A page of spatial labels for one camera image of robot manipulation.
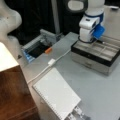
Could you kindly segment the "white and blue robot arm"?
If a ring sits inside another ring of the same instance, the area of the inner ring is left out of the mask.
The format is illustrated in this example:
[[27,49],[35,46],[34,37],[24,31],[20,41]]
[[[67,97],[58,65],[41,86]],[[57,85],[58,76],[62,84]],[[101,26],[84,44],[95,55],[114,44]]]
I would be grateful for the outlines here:
[[78,39],[84,43],[92,43],[99,39],[104,31],[104,3],[105,0],[68,0],[67,9],[72,13],[83,12],[79,22]]

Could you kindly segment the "blue and white gripper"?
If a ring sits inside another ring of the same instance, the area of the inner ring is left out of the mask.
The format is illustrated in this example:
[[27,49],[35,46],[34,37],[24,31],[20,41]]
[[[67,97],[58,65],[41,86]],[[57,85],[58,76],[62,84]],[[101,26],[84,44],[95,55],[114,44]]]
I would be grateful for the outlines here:
[[99,17],[83,16],[79,22],[79,26],[79,37],[84,43],[91,43],[93,39],[99,39],[105,31]]

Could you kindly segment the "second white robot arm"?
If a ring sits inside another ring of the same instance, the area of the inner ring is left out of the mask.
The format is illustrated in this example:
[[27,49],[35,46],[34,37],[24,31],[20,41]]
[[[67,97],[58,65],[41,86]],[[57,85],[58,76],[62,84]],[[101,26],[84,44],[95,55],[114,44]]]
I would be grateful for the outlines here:
[[0,72],[22,63],[22,51],[18,39],[9,36],[22,23],[20,14],[0,0]]

